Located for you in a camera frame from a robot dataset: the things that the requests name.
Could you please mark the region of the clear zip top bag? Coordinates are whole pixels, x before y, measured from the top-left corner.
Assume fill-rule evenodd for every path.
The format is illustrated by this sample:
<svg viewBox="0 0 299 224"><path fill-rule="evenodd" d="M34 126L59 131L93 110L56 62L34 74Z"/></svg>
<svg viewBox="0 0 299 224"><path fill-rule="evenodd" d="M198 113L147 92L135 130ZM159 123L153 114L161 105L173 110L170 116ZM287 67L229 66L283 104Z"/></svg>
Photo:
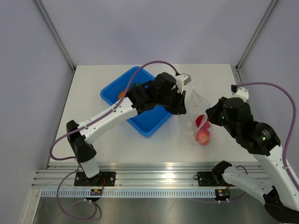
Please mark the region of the clear zip top bag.
<svg viewBox="0 0 299 224"><path fill-rule="evenodd" d="M187 100L185 101L185 107L186 107L186 114L179 116L180 127L190 139L197 142L195 140L195 135L198 130L203 128L197 128L196 118L204 114L206 115L206 119L208 120L206 109L210 107L210 104L205 98L203 98L201 95L199 95L196 92L194 87L192 87L192 91L190 95L187 97ZM208 130L210 132L210 138L211 138L212 137L211 124Z"/></svg>

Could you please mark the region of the red toy apple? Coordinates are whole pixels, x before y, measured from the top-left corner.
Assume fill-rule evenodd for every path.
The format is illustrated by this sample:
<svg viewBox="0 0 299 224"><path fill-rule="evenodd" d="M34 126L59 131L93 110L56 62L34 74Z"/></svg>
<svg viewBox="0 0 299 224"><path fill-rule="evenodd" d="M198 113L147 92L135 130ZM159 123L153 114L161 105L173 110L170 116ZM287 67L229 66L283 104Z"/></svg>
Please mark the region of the red toy apple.
<svg viewBox="0 0 299 224"><path fill-rule="evenodd" d="M206 146L210 143L210 132L207 129L200 129L195 135L195 140L201 145Z"/></svg>

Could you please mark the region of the dark red toy pomegranate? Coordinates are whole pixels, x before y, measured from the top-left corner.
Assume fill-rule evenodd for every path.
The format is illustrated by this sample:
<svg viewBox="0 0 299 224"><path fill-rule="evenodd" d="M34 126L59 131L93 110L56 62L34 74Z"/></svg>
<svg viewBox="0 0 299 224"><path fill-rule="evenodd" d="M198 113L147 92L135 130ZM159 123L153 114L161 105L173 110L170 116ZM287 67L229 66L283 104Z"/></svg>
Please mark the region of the dark red toy pomegranate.
<svg viewBox="0 0 299 224"><path fill-rule="evenodd" d="M196 118L196 126L197 128L209 129L210 123L206 119L206 115L202 114Z"/></svg>

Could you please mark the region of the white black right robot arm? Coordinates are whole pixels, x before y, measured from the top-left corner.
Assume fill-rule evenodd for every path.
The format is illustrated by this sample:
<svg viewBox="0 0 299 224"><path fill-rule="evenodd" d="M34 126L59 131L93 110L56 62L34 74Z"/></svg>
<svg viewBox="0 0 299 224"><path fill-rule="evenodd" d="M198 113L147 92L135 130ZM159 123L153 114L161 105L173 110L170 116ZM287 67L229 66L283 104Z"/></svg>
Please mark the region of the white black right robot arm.
<svg viewBox="0 0 299 224"><path fill-rule="evenodd" d="M283 148L271 126L254 120L250 106L241 98L219 99L207 109L208 121L224 127L232 138L259 162L271 180L262 183L243 174L231 163L221 161L212 169L212 180L218 185L234 185L258 200L266 211L284 224L299 222L299 190L283 164Z"/></svg>

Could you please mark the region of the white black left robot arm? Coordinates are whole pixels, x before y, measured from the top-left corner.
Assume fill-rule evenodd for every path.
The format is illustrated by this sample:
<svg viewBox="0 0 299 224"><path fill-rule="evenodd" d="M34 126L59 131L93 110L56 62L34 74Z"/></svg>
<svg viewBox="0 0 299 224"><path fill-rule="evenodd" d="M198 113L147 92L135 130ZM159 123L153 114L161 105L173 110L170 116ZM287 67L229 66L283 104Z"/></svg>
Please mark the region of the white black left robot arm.
<svg viewBox="0 0 299 224"><path fill-rule="evenodd" d="M131 87L114 105L84 122L74 120L66 124L70 135L67 140L83 169L85 181L97 185L102 177L97 165L97 151L93 143L115 125L136 117L146 111L162 106L173 115L186 114L185 86L190 83L187 74L172 76L166 72L158 74L154 80Z"/></svg>

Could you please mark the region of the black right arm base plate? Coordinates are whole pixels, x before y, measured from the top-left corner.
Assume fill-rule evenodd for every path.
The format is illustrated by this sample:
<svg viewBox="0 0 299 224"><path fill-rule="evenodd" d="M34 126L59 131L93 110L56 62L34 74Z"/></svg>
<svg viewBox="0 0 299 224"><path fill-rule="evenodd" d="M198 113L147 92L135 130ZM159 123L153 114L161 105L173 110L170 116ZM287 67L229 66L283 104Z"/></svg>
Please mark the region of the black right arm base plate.
<svg viewBox="0 0 299 224"><path fill-rule="evenodd" d="M229 185L224 180L217 182L212 175L212 171L201 171L197 172L193 176L194 180L198 182L199 187L228 187L234 185Z"/></svg>

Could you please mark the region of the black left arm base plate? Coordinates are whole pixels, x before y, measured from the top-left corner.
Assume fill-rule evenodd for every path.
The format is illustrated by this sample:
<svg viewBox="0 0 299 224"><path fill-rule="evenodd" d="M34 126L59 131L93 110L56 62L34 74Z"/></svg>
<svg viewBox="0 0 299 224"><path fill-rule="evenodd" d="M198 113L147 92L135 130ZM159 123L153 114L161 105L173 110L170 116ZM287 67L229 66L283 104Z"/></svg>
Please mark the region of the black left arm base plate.
<svg viewBox="0 0 299 224"><path fill-rule="evenodd" d="M76 187L113 187L115 185L115 172L101 172L100 174L88 178L83 171L77 172L74 186Z"/></svg>

